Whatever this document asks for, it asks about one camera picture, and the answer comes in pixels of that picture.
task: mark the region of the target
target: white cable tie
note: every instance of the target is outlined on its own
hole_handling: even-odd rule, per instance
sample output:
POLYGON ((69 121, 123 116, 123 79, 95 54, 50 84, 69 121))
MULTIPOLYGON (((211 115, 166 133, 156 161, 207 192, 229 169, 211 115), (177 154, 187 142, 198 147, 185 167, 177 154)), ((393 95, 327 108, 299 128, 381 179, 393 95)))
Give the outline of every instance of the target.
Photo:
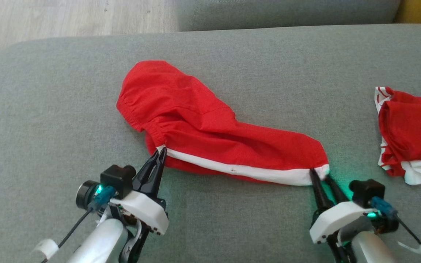
POLYGON ((35 246, 34 251, 40 251, 45 255, 47 259, 50 259, 60 248, 58 248, 58 245, 55 243, 55 241, 51 239, 45 239, 40 241, 38 245, 35 246))
POLYGON ((405 245, 399 241, 397 241, 397 243, 399 244, 399 246, 403 247, 403 248, 407 248, 408 250, 417 253, 417 254, 421 254, 421 244, 418 246, 418 248, 411 248, 408 245, 405 245))

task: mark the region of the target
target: folded red clothing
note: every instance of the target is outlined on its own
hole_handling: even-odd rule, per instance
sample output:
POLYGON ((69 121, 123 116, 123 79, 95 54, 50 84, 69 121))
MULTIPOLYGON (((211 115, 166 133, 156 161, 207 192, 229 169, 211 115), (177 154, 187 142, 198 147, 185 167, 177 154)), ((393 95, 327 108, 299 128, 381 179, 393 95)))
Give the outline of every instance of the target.
POLYGON ((232 109, 193 76, 165 61, 143 61, 124 79, 117 108, 150 153, 167 148, 166 165, 250 181, 310 185, 329 165, 321 143, 304 134, 235 119, 232 109))
POLYGON ((376 87, 379 130, 384 139, 380 162, 393 176, 404 176, 402 162, 421 160, 421 97, 376 87))

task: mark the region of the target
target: black cable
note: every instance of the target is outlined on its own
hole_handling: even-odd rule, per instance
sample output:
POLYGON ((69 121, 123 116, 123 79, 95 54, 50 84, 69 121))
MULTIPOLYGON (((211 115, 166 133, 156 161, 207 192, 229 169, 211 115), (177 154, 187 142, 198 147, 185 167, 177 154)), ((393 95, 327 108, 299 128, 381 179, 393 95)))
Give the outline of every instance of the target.
MULTIPOLYGON (((75 223, 75 225, 71 228, 71 230, 69 230, 69 232, 67 233, 67 235, 65 236, 65 238, 63 238, 63 240, 60 242, 60 244, 58 245, 58 248, 61 248, 61 246, 63 246, 64 243, 66 243, 66 241, 68 240, 68 238, 72 235, 72 233, 74 233, 74 231, 76 230, 76 228, 90 214, 90 212, 92 212, 92 208, 90 208, 89 210, 87 210, 87 212, 85 212, 85 214, 82 215, 79 218, 79 220, 77 220, 77 223, 75 223)), ((41 263, 47 263, 47 262, 48 262, 48 259, 45 258, 41 263)))
POLYGON ((396 220, 407 230, 407 232, 417 241, 419 245, 421 245, 420 239, 410 230, 410 228, 407 227, 407 225, 399 218, 399 216, 396 214, 394 216, 396 220))

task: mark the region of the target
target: sofa backrest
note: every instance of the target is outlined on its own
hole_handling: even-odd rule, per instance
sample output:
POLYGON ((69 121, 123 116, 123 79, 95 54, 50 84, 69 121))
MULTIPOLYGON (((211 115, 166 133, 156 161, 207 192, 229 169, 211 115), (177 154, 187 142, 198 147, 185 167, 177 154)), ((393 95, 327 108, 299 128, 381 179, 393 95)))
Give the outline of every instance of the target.
POLYGON ((180 31, 391 23, 400 0, 178 0, 180 31))

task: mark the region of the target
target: gray sofa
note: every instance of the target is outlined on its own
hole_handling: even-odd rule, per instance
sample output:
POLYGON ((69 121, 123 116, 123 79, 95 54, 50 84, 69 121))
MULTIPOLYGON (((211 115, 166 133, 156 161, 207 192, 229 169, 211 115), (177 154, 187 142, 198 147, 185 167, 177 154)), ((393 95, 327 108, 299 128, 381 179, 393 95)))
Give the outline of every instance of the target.
MULTIPOLYGON (((0 263, 39 262, 83 211, 77 187, 112 164, 140 167, 144 135, 115 109, 126 73, 166 60, 194 75, 238 120, 305 133, 326 150, 332 175, 386 185, 386 200, 421 238, 421 185, 377 165, 373 89, 421 96, 421 25, 349 25, 57 38, 0 53, 0 263)), ((140 262, 331 262, 311 242, 310 187, 237 181, 166 168, 159 196, 170 226, 140 262)), ((50 262, 65 262, 95 227, 80 225, 50 262)), ((403 228, 382 236, 400 262, 421 263, 403 228)))

